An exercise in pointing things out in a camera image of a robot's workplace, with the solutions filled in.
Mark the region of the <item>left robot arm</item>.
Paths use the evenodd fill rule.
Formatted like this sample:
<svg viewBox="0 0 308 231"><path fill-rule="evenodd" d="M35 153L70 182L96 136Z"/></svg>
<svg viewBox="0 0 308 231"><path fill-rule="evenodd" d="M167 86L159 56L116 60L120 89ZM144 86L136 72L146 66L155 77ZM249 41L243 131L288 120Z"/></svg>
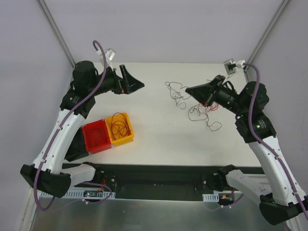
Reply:
<svg viewBox="0 0 308 231"><path fill-rule="evenodd" d="M86 182L91 187L101 184L100 168L84 162L77 167L63 169L63 161L85 152L81 127L95 105L95 96L107 93L131 94L144 87L120 66L122 76L110 67L101 74L93 62L78 62L73 70L73 81L60 104L56 124L41 153L30 165L23 165L20 174L35 190L53 197L63 197L70 187Z"/></svg>

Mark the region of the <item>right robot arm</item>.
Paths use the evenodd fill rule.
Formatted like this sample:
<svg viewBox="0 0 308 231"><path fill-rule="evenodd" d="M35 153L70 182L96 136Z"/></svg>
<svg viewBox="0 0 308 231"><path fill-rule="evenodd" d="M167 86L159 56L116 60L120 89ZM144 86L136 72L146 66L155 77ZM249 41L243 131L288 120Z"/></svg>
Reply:
<svg viewBox="0 0 308 231"><path fill-rule="evenodd" d="M248 82L240 93L229 81L218 75L212 81L188 87L187 94L202 106L210 107L217 103L235 114L235 125L244 142L257 157L268 179L269 186L262 186L244 176L233 165L218 171L217 186L222 190L230 187L241 191L255 202L265 220L277 225L308 214L308 195L302 190L281 152L276 131L263 113L268 103L267 90L259 81Z"/></svg>

